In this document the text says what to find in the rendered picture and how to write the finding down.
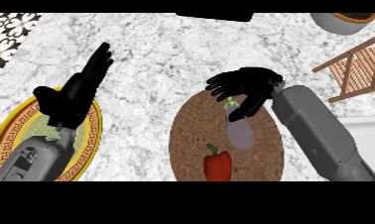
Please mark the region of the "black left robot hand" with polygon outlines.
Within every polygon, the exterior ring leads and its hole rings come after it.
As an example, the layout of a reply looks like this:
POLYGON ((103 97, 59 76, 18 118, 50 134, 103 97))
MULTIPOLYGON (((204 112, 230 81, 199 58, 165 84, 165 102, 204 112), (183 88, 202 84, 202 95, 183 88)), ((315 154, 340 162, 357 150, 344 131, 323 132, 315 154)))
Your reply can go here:
POLYGON ((50 117, 49 126, 69 129, 80 127, 111 65, 109 43, 102 43, 83 71, 72 75, 62 90, 58 91, 47 86, 34 89, 40 112, 50 117))

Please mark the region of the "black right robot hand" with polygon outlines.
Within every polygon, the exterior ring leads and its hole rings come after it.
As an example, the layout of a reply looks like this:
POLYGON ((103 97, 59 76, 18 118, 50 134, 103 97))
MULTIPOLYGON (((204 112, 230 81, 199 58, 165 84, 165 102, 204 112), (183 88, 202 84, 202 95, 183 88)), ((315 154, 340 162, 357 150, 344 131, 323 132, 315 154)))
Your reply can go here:
POLYGON ((245 94, 247 99, 232 111, 229 121, 236 122, 252 117, 264 102, 272 99, 275 86, 282 83, 282 76, 264 67, 242 67, 238 70, 221 72, 207 80, 205 89, 223 101, 229 97, 245 94))

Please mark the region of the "purple eggplant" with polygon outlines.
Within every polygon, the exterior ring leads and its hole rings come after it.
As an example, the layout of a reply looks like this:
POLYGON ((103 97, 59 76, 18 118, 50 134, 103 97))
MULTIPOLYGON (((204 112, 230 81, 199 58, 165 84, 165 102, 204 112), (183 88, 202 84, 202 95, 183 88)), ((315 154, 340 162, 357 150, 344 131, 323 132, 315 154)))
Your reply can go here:
MULTIPOLYGON (((224 104, 226 116, 239 108, 239 103, 229 97, 224 104)), ((227 138, 239 151, 245 151, 254 143, 254 132, 247 119, 235 122, 226 121, 227 125, 227 138)))

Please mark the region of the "round brown cork placemat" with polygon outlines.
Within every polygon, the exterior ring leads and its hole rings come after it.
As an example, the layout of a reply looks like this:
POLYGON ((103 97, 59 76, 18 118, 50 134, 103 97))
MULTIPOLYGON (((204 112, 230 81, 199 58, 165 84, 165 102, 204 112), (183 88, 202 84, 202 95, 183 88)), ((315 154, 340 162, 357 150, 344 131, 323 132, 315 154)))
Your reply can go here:
POLYGON ((251 147, 241 151, 227 139, 226 102, 207 90, 183 104, 170 130, 170 162, 176 179, 205 181, 204 158, 213 144, 232 157, 232 180, 279 181, 284 170, 282 136, 266 108, 245 118, 254 133, 251 147))

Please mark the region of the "wooden tiered shelf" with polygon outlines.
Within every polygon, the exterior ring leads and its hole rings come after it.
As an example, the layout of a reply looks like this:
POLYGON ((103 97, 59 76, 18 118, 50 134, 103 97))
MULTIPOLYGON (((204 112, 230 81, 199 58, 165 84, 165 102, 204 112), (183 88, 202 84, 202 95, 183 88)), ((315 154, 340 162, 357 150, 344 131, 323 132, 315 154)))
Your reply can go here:
POLYGON ((340 95, 328 99, 329 103, 375 92, 375 37, 312 71, 325 68, 329 68, 340 86, 340 95))

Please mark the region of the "yellow patterned plate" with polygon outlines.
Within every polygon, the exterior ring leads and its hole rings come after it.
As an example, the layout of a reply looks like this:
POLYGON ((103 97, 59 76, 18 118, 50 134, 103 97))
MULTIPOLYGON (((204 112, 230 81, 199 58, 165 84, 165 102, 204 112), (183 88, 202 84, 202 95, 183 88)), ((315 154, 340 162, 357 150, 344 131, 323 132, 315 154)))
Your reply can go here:
MULTIPOLYGON (((6 163, 18 145, 31 136, 59 137, 53 127, 47 125, 49 117, 40 112, 38 101, 31 96, 13 109, 0 123, 0 167, 6 163)), ((75 153, 59 176, 59 181, 78 180, 90 166, 102 135, 102 114, 97 102, 93 101, 84 123, 77 130, 74 141, 75 153)))

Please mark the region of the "black appliance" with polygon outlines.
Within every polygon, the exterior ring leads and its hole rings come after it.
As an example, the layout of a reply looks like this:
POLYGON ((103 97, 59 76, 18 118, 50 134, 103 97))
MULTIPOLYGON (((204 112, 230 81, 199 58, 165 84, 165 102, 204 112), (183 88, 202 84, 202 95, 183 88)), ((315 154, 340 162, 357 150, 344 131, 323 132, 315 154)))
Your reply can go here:
POLYGON ((252 20, 254 14, 208 14, 208 13, 179 13, 179 16, 193 17, 201 19, 235 21, 235 22, 250 22, 252 20))

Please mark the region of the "red bell pepper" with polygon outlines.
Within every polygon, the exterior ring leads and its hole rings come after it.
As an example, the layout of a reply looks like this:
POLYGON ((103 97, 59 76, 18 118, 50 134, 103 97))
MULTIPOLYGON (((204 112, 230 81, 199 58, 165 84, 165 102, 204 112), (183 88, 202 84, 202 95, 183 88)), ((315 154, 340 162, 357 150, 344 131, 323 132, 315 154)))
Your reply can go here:
POLYGON ((219 152, 213 144, 207 145, 211 155, 204 158, 204 174, 208 181, 232 179, 232 157, 227 152, 219 152))

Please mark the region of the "grey potted plant pot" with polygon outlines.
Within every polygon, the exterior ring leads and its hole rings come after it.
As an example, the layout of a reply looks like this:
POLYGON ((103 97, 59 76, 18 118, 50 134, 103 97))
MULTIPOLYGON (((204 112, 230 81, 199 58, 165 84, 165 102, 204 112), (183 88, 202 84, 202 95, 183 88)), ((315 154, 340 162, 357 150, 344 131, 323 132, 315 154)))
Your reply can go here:
POLYGON ((329 33, 348 36, 356 34, 375 20, 375 13, 366 19, 354 19, 340 13, 312 13, 315 24, 329 33))

